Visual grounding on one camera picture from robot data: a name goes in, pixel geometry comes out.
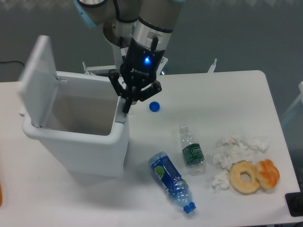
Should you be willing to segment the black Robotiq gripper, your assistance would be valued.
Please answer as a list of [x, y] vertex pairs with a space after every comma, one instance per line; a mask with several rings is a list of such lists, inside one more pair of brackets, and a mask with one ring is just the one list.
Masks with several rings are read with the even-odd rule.
[[125, 88], [119, 83], [119, 73], [111, 69], [108, 78], [116, 94], [125, 99], [123, 113], [128, 113], [132, 102], [145, 101], [162, 91], [161, 83], [156, 80], [156, 71], [164, 55], [163, 50], [156, 48], [160, 44], [157, 37], [151, 40], [151, 47], [145, 47], [131, 39], [125, 60], [120, 67]]

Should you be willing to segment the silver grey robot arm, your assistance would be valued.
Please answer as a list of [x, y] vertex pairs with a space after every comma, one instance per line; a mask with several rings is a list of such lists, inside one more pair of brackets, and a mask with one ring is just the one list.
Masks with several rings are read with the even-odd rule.
[[108, 74], [123, 112], [162, 88], [157, 70], [184, 5], [183, 0], [76, 0], [89, 26], [103, 25], [105, 38], [119, 54], [117, 69]]

